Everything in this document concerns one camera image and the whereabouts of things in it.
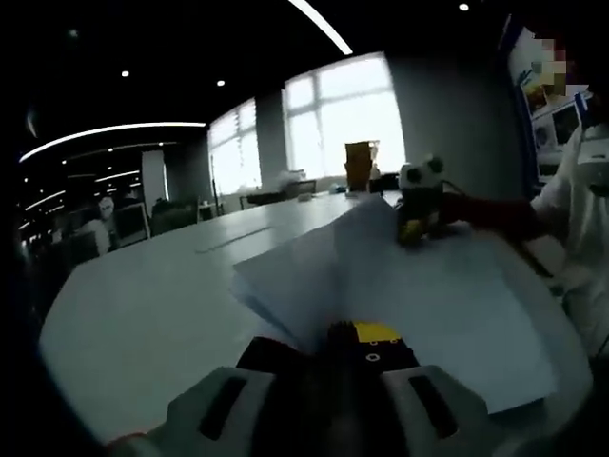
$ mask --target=small robot with eyes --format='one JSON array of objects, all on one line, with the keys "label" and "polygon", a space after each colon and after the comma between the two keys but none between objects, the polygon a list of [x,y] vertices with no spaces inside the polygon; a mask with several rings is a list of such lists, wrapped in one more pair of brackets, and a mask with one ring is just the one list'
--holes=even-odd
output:
[{"label": "small robot with eyes", "polygon": [[430,155],[421,164],[406,164],[400,171],[402,198],[396,205],[398,243],[419,244],[424,236],[442,231],[439,207],[443,193],[444,163]]}]

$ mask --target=window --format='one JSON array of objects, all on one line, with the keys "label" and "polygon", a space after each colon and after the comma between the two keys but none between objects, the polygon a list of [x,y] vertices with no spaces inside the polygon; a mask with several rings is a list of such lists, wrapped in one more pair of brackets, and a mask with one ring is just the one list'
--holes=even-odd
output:
[{"label": "window", "polygon": [[291,169],[308,178],[345,175],[345,143],[379,141],[377,166],[398,171],[406,161],[389,68],[368,54],[314,70],[285,84]]},{"label": "window", "polygon": [[249,100],[211,124],[209,128],[209,169],[218,194],[261,184],[256,104]]}]

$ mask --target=black ceiling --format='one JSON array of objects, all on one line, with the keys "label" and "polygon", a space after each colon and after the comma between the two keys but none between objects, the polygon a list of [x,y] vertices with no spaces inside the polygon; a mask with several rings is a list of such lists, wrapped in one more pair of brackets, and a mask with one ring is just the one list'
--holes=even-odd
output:
[{"label": "black ceiling", "polygon": [[[480,0],[309,0],[355,54],[374,50],[490,55],[506,15]],[[141,122],[210,123],[255,94],[344,58],[288,0],[34,0],[18,28],[15,156],[78,131]],[[123,78],[121,72],[129,71]],[[222,88],[216,81],[225,80]],[[28,118],[37,137],[27,129]],[[79,147],[179,140],[147,129]],[[60,150],[43,152],[65,155]]]}]

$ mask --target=white table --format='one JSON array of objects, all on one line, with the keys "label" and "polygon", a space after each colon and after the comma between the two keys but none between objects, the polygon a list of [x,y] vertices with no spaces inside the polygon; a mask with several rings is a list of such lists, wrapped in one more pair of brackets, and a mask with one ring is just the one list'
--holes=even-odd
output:
[{"label": "white table", "polygon": [[[327,195],[239,211],[79,266],[40,338],[57,386],[103,442],[158,426],[169,401],[214,368],[234,365],[261,324],[231,296],[232,266],[331,222],[357,203]],[[517,276],[519,268],[526,266],[516,265]],[[528,312],[559,392],[496,415],[523,440],[563,427],[592,383],[579,338],[560,308]]]}]

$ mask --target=paper sheet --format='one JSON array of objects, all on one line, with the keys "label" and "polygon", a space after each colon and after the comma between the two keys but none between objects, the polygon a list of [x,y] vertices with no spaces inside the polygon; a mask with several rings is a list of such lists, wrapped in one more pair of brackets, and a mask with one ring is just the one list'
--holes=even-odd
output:
[{"label": "paper sheet", "polygon": [[422,365],[443,368],[491,413],[555,391],[540,339],[503,278],[496,241],[463,227],[404,249],[395,224],[394,210],[371,197],[328,226],[235,266],[237,295],[305,351],[337,320],[387,324]]}]

